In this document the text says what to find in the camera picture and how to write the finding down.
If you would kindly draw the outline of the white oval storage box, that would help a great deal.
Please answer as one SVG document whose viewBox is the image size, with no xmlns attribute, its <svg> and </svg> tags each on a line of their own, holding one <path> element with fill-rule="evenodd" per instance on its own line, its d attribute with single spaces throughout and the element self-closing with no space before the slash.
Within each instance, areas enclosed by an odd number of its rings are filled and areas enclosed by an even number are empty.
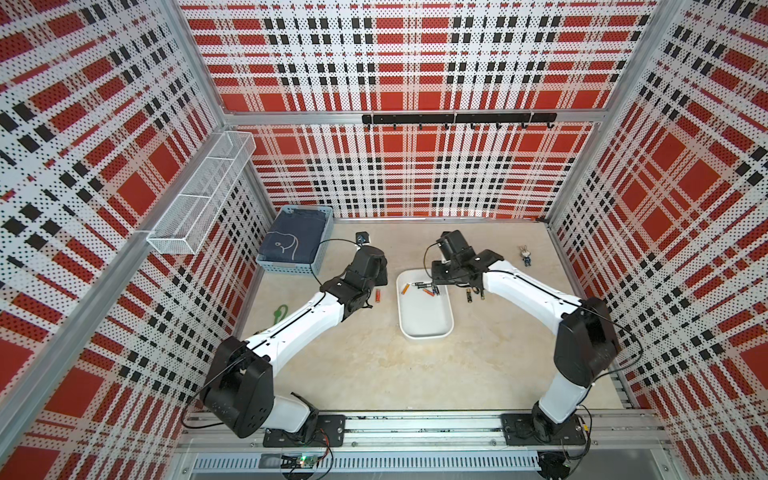
<svg viewBox="0 0 768 480">
<path fill-rule="evenodd" d="M 399 327 L 403 335 L 414 341 L 431 341 L 453 332 L 455 321 L 446 286 L 432 290 L 417 289 L 413 282 L 430 282 L 423 270 L 400 273 L 396 279 Z M 405 295 L 401 290 L 410 284 Z"/>
</svg>

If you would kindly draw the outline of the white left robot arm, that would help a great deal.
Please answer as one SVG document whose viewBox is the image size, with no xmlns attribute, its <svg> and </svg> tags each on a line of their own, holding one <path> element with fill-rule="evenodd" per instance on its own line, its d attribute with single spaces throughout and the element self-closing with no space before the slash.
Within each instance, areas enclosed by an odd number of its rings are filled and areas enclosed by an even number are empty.
<svg viewBox="0 0 768 480">
<path fill-rule="evenodd" d="M 385 253 L 371 245 L 358 247 L 342 274 L 322 283 L 297 311 L 245 340 L 230 336 L 220 343 L 203 385 L 183 409 L 181 425 L 202 428 L 186 421 L 193 401 L 199 400 L 216 416 L 214 426 L 223 425 L 239 438 L 264 428 L 282 431 L 301 445 L 319 441 L 329 446 L 318 409 L 298 394 L 276 394 L 275 377 L 324 332 L 368 309 L 371 294 L 387 283 Z"/>
</svg>

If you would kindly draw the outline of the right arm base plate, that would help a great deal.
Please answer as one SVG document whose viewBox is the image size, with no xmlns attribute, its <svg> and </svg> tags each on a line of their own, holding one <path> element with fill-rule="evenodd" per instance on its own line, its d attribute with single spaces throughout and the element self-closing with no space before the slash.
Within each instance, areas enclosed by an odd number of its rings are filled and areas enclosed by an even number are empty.
<svg viewBox="0 0 768 480">
<path fill-rule="evenodd" d="M 587 443 L 578 415 L 554 423 L 544 414 L 502 414 L 501 431 L 507 446 L 582 447 Z"/>
</svg>

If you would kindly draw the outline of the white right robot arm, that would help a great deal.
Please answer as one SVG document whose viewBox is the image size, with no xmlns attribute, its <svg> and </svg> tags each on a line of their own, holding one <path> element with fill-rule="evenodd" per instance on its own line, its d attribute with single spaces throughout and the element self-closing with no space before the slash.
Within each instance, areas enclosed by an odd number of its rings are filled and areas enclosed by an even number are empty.
<svg viewBox="0 0 768 480">
<path fill-rule="evenodd" d="M 499 296 L 554 334 L 556 374 L 531 410 L 537 434 L 554 435 L 570 421 L 593 384 L 609 374 L 620 352 L 617 331 L 621 327 L 610 318 L 603 300 L 566 294 L 534 279 L 492 250 L 477 252 L 458 230 L 444 232 L 436 245 L 442 258 L 431 264 L 434 284 Z"/>
</svg>

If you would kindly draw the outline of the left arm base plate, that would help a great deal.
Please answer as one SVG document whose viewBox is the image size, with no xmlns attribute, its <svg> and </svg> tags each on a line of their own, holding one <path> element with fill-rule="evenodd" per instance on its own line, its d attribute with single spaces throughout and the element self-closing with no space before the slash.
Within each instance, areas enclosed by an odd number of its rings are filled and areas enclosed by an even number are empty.
<svg viewBox="0 0 768 480">
<path fill-rule="evenodd" d="M 265 448 L 340 447 L 344 441 L 345 423 L 344 415 L 314 412 L 297 432 L 267 429 L 262 446 Z"/>
</svg>

